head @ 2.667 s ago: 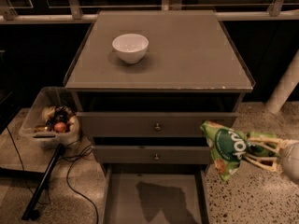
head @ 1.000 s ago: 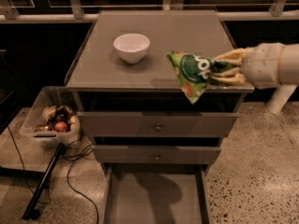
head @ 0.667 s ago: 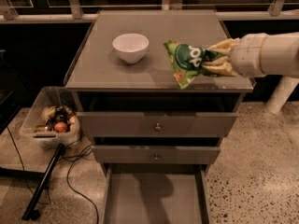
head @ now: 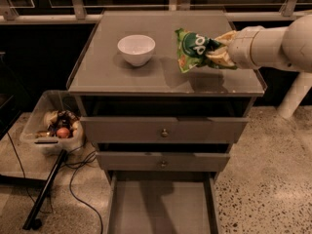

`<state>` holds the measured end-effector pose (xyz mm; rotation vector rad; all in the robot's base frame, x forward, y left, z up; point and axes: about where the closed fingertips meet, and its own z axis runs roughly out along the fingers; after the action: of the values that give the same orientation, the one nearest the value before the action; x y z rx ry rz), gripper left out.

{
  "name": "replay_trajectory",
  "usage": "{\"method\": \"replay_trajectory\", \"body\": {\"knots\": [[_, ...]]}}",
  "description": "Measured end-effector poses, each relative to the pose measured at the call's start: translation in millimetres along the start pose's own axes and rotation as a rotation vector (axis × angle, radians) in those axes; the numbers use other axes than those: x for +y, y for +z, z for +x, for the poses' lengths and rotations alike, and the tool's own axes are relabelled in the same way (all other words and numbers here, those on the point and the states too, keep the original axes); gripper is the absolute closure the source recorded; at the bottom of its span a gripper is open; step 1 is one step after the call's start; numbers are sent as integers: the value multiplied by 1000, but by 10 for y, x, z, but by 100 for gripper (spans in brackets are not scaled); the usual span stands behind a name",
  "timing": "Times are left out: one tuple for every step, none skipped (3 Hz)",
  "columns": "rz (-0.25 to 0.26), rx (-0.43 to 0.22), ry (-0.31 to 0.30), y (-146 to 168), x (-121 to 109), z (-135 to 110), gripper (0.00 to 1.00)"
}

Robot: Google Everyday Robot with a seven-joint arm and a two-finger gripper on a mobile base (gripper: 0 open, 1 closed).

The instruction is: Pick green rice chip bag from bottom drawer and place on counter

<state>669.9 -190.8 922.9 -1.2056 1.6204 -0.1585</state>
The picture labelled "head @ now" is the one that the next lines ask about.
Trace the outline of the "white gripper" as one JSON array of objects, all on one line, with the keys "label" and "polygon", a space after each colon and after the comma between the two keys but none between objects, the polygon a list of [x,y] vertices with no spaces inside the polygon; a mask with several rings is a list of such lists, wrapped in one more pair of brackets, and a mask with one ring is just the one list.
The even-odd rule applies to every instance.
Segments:
[{"label": "white gripper", "polygon": [[206,57],[212,62],[225,67],[236,65],[240,69],[259,69],[252,59],[252,45],[257,33],[263,29],[262,26],[248,26],[240,31],[231,30],[215,40],[222,45],[215,51],[206,53]]}]

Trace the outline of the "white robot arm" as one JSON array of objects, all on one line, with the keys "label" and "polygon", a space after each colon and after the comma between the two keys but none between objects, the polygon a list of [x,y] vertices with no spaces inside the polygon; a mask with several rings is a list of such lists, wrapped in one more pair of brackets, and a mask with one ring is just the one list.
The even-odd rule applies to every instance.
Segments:
[{"label": "white robot arm", "polygon": [[221,46],[205,56],[225,68],[272,67],[298,72],[278,106],[283,118],[291,118],[312,88],[312,16],[296,19],[289,26],[248,26],[215,38]]}]

